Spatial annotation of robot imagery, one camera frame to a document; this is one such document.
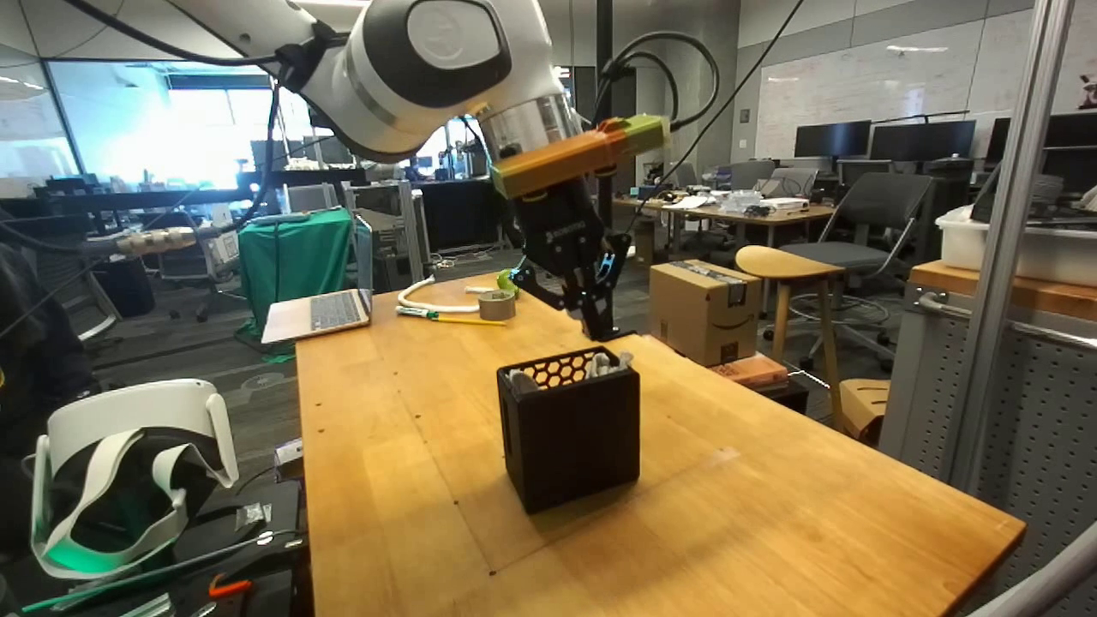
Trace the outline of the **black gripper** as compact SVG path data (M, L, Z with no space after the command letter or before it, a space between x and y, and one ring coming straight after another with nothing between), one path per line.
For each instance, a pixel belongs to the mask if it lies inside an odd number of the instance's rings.
M510 283L551 309L580 302L583 333L612 340L612 293L596 283L603 223L583 183L551 184L514 203L521 262Z

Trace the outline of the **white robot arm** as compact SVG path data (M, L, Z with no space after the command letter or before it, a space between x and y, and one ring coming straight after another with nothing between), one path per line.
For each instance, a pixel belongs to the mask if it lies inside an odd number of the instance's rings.
M360 159L407 159L472 113L523 262L559 277L559 304L590 340L612 337L628 239L603 225L585 180L625 143L577 126L537 0L362 0L347 36L296 0L171 4L311 103Z

